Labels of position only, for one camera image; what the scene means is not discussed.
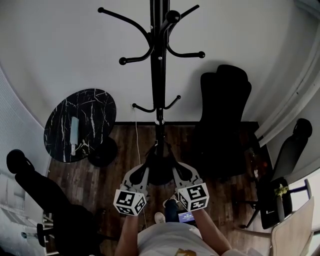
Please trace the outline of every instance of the person's left arm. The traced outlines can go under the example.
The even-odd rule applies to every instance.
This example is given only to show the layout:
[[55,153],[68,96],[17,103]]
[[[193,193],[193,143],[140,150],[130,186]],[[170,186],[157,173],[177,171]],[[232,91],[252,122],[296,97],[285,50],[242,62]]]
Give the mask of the person's left arm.
[[125,217],[115,256],[138,256],[138,216]]

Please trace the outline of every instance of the shoe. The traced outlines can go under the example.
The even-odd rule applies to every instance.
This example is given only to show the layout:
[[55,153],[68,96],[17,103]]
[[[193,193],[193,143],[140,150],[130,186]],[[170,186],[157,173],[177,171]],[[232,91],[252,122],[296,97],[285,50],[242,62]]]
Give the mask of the shoe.
[[154,215],[155,224],[166,223],[166,217],[162,212],[158,211]]
[[174,193],[169,199],[165,200],[165,201],[162,203],[163,208],[166,208],[166,207],[165,207],[165,204],[166,204],[166,202],[167,202],[168,200],[175,200],[176,203],[179,203],[179,200],[178,200],[177,196],[178,196],[177,193]]

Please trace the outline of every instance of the jeans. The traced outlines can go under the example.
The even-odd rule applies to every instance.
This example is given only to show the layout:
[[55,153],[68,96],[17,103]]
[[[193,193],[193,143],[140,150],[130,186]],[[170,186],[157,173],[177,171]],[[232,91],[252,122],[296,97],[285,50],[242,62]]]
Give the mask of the jeans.
[[179,217],[177,214],[179,207],[176,203],[176,200],[170,199],[165,202],[164,206],[165,222],[179,222]]

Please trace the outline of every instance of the black marble tabletop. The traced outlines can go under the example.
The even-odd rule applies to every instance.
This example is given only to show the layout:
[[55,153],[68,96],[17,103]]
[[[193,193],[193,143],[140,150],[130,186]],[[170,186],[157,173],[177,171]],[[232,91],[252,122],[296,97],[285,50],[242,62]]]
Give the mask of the black marble tabletop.
[[[51,113],[44,129],[45,149],[60,162],[86,158],[109,136],[116,120],[114,99],[104,90],[85,89],[64,99]],[[78,145],[71,155],[71,119],[79,119]]]

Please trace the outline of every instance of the black office chair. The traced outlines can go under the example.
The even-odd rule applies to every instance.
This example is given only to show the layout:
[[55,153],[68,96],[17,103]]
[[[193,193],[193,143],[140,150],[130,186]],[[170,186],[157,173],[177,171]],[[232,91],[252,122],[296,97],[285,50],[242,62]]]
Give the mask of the black office chair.
[[239,127],[251,92],[242,69],[220,65],[201,76],[202,117],[195,126],[195,166],[203,176],[228,178],[246,172]]
[[54,235],[56,250],[62,255],[100,256],[103,240],[118,240],[98,234],[94,215],[81,205],[71,204],[54,181],[35,171],[22,151],[12,150],[6,163],[9,171],[15,174],[16,182],[45,212],[53,214],[53,228],[43,230],[41,223],[37,225],[41,246],[45,247],[45,236]]
[[275,190],[278,190],[280,186],[288,187],[288,183],[284,177],[293,172],[311,134],[311,123],[303,118],[298,119],[293,130],[293,135],[282,144],[274,169],[266,173],[259,181],[254,179],[258,201],[235,202],[250,204],[255,209],[249,223],[241,225],[241,228],[248,228],[259,212],[261,212],[263,229],[271,228],[282,222],[292,213],[292,193],[307,190],[309,198],[311,197],[308,180],[305,180],[305,186],[287,191],[287,193],[282,195],[282,198],[275,193]]

